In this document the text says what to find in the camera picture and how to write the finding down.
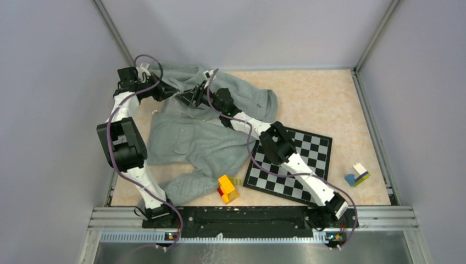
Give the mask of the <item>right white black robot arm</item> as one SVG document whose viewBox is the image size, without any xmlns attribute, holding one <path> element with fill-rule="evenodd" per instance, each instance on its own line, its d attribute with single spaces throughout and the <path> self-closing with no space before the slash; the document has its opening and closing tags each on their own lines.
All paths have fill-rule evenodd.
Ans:
<svg viewBox="0 0 466 264">
<path fill-rule="evenodd" d="M 294 177 L 310 193 L 326 225 L 336 227 L 344 220 L 348 209 L 346 199 L 307 165 L 282 123 L 267 123 L 249 116 L 237 107 L 229 89 L 211 92 L 205 82 L 175 97 L 189 108 L 210 107 L 223 126 L 259 140 L 265 157 L 285 169 L 288 176 Z"/>
</svg>

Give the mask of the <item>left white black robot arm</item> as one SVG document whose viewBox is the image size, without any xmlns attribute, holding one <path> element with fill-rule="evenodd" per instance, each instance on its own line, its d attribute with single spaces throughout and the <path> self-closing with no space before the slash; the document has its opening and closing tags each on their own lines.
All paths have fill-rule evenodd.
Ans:
<svg viewBox="0 0 466 264">
<path fill-rule="evenodd" d="M 143 208 L 135 213 L 148 223 L 170 227 L 176 212 L 165 191 L 153 182 L 148 168 L 146 144 L 135 124 L 134 115 L 144 98 L 162 101 L 176 93 L 162 85 L 162 76 L 151 73 L 147 63 L 118 70 L 118 87 L 113 95 L 110 117 L 97 125 L 97 135 L 109 165 L 118 175 L 132 183 L 143 199 Z"/>
</svg>

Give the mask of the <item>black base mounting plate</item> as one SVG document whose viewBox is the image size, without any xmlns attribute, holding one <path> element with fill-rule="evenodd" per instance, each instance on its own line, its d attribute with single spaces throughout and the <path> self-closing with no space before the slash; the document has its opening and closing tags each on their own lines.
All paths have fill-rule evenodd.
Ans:
<svg viewBox="0 0 466 264">
<path fill-rule="evenodd" d="M 351 230 L 358 227 L 354 209 L 349 208 L 340 221 L 325 220 L 318 208 L 308 206 L 196 207 L 178 209 L 179 215 L 144 220 L 146 229 L 181 230 L 182 238 L 304 238 L 318 231 Z"/>
</svg>

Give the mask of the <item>grey zip jacket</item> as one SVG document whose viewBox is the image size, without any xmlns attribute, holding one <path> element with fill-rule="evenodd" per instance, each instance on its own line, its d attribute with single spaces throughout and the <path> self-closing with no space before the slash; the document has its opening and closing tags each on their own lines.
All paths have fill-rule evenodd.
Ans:
<svg viewBox="0 0 466 264">
<path fill-rule="evenodd" d="M 225 72 L 218 72 L 211 92 L 227 88 L 234 104 L 249 116 L 272 123 L 278 112 L 278 98 L 270 89 Z M 161 187 L 174 206 L 216 192 L 218 178 L 236 174 L 248 158 L 255 140 L 241 131 L 224 127 L 215 108 L 190 108 L 175 97 L 166 100 L 162 113 L 152 117 L 147 144 L 148 164 L 191 164 L 191 173 L 182 173 Z"/>
</svg>

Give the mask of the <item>black white checkerboard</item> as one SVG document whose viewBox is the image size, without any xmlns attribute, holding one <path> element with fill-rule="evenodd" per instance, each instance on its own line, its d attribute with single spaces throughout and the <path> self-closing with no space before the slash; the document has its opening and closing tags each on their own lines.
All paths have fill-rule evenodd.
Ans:
<svg viewBox="0 0 466 264">
<path fill-rule="evenodd" d="M 332 138 L 302 130 L 286 128 L 295 143 L 297 152 L 304 162 L 317 176 L 327 180 L 330 167 Z M 266 170 L 290 175 L 283 167 L 272 164 L 265 156 L 260 141 L 251 148 L 255 161 Z M 253 162 L 248 165 L 242 186 L 267 193 L 287 200 L 313 206 L 311 194 L 305 191 L 303 185 L 294 177 L 281 178 L 259 169 Z"/>
</svg>

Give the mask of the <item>aluminium front frame rail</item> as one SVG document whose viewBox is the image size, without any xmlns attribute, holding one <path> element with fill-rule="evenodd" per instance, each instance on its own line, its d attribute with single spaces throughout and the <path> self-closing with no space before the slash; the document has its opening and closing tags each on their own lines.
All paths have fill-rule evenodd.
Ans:
<svg viewBox="0 0 466 264">
<path fill-rule="evenodd" d="M 184 206 L 172 224 L 144 220 L 132 207 L 96 207 L 88 224 L 80 263 L 93 263 L 103 241 L 170 244 L 325 244 L 329 250 L 349 248 L 361 255 L 375 237 L 375 247 L 395 259 L 402 248 L 411 263 L 424 259 L 418 242 L 418 222 L 409 206 L 349 207 L 333 220 L 310 206 Z M 400 233 L 401 241 L 389 243 L 388 235 Z"/>
</svg>

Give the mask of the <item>yellow red toy block stack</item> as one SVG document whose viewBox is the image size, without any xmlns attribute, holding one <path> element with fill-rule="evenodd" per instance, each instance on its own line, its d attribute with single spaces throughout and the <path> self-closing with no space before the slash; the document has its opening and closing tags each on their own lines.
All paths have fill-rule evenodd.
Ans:
<svg viewBox="0 0 466 264">
<path fill-rule="evenodd" d="M 225 204 L 229 204 L 239 197 L 237 186 L 242 185 L 242 179 L 223 175 L 218 179 L 219 187 L 217 192 Z"/>
</svg>

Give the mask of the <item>blue white green toy blocks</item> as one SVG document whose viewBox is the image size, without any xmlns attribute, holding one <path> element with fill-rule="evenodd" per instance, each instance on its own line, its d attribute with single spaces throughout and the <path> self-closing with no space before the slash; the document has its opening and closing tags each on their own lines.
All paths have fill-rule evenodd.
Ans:
<svg viewBox="0 0 466 264">
<path fill-rule="evenodd" d="M 356 187 L 371 176 L 369 171 L 361 163 L 354 164 L 353 169 L 355 173 L 347 174 L 344 177 L 347 184 L 351 187 Z"/>
</svg>

